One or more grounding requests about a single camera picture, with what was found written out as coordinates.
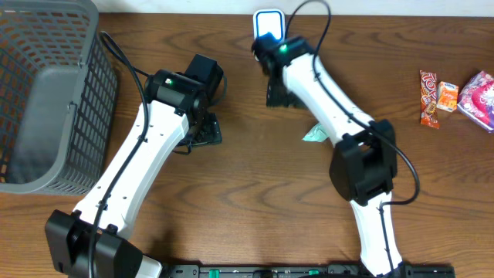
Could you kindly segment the mint green wipes packet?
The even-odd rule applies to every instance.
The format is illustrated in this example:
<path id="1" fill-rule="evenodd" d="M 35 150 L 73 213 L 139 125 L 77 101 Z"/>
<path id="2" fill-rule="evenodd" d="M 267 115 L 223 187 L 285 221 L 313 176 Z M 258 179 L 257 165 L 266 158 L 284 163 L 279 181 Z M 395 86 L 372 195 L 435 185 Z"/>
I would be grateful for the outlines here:
<path id="1" fill-rule="evenodd" d="M 318 123 L 303 137 L 303 141 L 324 142 L 328 137 L 329 135 L 326 133 L 323 125 Z"/>

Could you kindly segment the orange snack bar wrapper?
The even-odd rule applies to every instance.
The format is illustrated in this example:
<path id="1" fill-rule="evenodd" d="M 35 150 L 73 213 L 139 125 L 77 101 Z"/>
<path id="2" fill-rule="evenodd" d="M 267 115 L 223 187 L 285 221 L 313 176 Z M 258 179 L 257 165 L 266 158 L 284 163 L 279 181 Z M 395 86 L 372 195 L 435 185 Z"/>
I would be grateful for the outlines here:
<path id="1" fill-rule="evenodd" d="M 435 73 L 419 71 L 421 91 L 421 119 L 422 125 L 439 129 L 437 114 L 437 75 Z"/>

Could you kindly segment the small orange carton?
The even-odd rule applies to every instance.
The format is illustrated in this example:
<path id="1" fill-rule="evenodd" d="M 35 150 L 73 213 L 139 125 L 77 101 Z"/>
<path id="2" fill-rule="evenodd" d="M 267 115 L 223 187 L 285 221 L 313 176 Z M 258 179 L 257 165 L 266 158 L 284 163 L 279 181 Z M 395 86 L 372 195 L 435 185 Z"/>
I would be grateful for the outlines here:
<path id="1" fill-rule="evenodd" d="M 452 113 L 457 108 L 459 87 L 452 83 L 441 81 L 438 86 L 437 108 Z"/>

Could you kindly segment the purple pink floral pack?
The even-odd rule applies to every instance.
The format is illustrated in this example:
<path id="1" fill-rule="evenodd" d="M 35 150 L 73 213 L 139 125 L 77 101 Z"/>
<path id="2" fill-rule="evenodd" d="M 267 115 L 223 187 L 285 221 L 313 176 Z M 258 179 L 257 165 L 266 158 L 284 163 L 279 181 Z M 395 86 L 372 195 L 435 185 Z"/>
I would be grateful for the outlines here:
<path id="1" fill-rule="evenodd" d="M 481 71 L 462 88 L 458 110 L 473 122 L 493 133 L 493 75 Z"/>

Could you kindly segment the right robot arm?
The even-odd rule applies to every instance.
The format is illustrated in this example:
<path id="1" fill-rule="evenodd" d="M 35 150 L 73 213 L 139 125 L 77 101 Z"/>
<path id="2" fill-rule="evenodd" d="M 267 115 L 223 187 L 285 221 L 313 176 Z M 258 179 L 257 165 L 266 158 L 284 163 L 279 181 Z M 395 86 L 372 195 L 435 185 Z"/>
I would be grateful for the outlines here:
<path id="1" fill-rule="evenodd" d="M 375 121 L 353 103 L 305 39 L 281 41 L 267 33 L 255 39 L 252 51 L 263 72 L 295 95 L 326 131 L 333 145 L 330 180 L 354 212 L 362 264 L 373 276 L 396 270 L 402 258 L 385 203 L 392 199 L 397 155 L 371 131 L 393 141 L 391 123 Z"/>

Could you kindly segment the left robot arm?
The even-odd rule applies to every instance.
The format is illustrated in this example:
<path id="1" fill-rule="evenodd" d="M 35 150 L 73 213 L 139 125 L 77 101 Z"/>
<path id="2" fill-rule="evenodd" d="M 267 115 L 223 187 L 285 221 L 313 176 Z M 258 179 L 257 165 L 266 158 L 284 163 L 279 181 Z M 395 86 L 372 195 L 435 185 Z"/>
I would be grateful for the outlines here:
<path id="1" fill-rule="evenodd" d="M 99 181 L 67 214 L 55 210 L 45 226 L 54 269 L 69 277 L 159 277 L 161 262 L 129 239 L 142 203 L 167 157 L 220 144 L 216 105 L 224 71 L 195 55 L 183 72 L 158 70 L 145 83 L 134 125 Z"/>

